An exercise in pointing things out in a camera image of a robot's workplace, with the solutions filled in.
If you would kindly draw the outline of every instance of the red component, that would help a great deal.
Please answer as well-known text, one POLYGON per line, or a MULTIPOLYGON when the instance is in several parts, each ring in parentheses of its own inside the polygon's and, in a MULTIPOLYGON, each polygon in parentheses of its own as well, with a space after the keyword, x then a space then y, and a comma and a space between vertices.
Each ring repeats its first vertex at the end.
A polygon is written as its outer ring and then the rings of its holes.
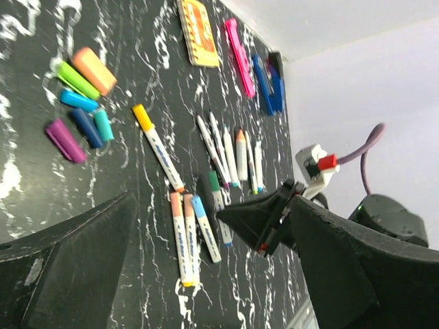
POLYGON ((335 154, 331 154, 329 156, 325 156, 318 161, 318 168, 320 171, 324 171, 330 168, 336 168, 337 166, 337 156, 335 154))
POLYGON ((258 252, 264 252, 267 249, 268 249, 268 245, 266 243, 262 243, 258 249, 258 252))

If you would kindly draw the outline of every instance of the white marker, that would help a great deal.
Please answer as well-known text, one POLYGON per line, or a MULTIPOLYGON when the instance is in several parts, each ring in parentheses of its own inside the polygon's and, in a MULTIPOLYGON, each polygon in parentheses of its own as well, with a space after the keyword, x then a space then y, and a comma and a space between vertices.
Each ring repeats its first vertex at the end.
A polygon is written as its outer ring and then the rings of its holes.
POLYGON ((254 166, 256 169, 256 181, 258 183, 258 191, 263 192, 261 141, 257 141, 256 146, 254 147, 254 166))
POLYGON ((239 129, 238 136, 236 137, 236 159, 238 162, 239 180, 248 180, 247 145, 242 129, 239 129))
POLYGON ((197 229, 195 226, 195 214, 193 213, 192 207, 192 197, 192 194, 185 194, 183 197, 183 204, 185 205, 186 238, 189 245, 189 256, 192 265, 192 285, 197 286, 200 283, 200 255, 197 246, 197 229))
POLYGON ((206 211, 204 210, 203 203, 198 195, 192 197, 192 206, 195 210, 195 215, 197 216, 198 224, 200 224, 201 233, 203 233, 204 240, 207 244, 207 249, 211 255, 212 261, 218 263, 221 261, 220 251, 218 250, 217 242, 213 236, 213 231, 211 224, 206 216, 206 211))
POLYGON ((197 122, 198 125, 200 126, 201 135, 203 136, 204 142, 206 143, 207 150, 211 155, 212 161, 215 164, 218 174, 221 176, 222 184, 224 185, 225 188, 228 188, 226 173, 224 172, 224 168, 222 167, 220 158, 218 157, 217 150, 215 149, 215 145, 213 144, 211 135, 209 134, 209 131, 207 130, 203 119, 199 115, 197 115, 197 122))
MULTIPOLYGON (((218 177, 216 172, 214 171, 209 172, 209 182, 211 183, 215 212, 223 210, 224 203, 222 201, 221 189, 219 188, 220 183, 218 182, 218 177)), ((221 230, 222 240, 224 244, 226 246, 232 245, 232 234, 230 233, 230 228, 228 228, 228 226, 222 221, 219 221, 219 228, 221 230)))
POLYGON ((166 152, 160 137, 158 137, 157 131, 154 128, 154 124, 151 122, 148 114, 146 114, 145 108, 142 104, 136 105, 132 108, 134 115, 136 116, 139 124, 146 135, 146 138, 151 144, 151 147, 156 154, 158 161, 162 165, 163 170, 166 173, 168 180, 171 182, 172 187, 177 192, 181 193, 185 190, 185 186, 178 175, 178 172, 172 164, 171 158, 166 152))
POLYGON ((183 209, 181 207, 180 193, 173 192, 170 196, 181 283, 184 287, 190 287, 192 285, 193 275, 186 240, 185 219, 183 217, 183 209))
POLYGON ((209 118, 211 121, 213 139, 215 139, 215 143, 217 145, 217 151, 218 151, 219 157, 221 158, 221 164, 222 164, 222 167, 224 169, 224 174, 226 175, 226 181, 227 181, 227 184, 230 184, 232 182, 232 180, 230 178, 230 173, 228 172, 226 154, 224 153, 224 146, 223 146, 222 141, 221 141, 221 135, 219 133, 220 131, 218 130, 217 120, 213 116, 212 111, 209 113, 209 118))
POLYGON ((236 170, 235 153, 233 151, 232 137, 228 133, 228 128, 224 126, 224 134, 222 135, 224 141, 224 148, 226 149, 228 170, 233 187, 240 187, 238 172, 236 170))
POLYGON ((246 132, 246 142, 247 142, 247 152, 248 152, 248 168, 250 170, 250 180, 252 182, 253 194, 258 194, 258 182, 256 179, 256 171, 254 170, 254 158, 253 158, 253 148, 252 140, 246 132))

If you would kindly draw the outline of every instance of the blue stapler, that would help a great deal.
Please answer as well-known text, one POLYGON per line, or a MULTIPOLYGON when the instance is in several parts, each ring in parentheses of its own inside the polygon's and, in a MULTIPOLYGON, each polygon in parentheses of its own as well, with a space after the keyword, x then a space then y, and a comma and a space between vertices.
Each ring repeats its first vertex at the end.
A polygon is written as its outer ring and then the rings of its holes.
POLYGON ((285 109, 285 83, 281 53, 268 54, 267 65, 258 55, 252 56, 254 71, 261 86, 262 95, 268 109, 268 115, 283 112, 285 109))

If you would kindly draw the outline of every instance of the white wall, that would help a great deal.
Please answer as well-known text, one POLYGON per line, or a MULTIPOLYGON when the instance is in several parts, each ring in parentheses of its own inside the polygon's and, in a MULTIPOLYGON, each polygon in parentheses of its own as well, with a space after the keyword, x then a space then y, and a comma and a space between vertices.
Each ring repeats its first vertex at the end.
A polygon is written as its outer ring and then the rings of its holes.
MULTIPOLYGON (((439 19, 325 51, 285 72, 293 154, 320 143, 343 156, 385 122, 368 155, 371 189, 422 216, 439 249, 439 19)), ((359 160, 341 168, 326 194, 331 210, 352 212, 365 195, 359 160)))
POLYGON ((439 15, 437 0, 221 0, 296 60, 439 15))

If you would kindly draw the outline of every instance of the orange eraser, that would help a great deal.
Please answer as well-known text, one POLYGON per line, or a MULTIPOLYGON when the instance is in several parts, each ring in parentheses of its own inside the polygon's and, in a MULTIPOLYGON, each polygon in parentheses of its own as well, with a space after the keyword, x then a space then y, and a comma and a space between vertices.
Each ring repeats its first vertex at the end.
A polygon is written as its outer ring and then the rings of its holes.
POLYGON ((117 82, 115 76, 88 47, 79 50, 72 63, 103 96, 106 96, 117 82))

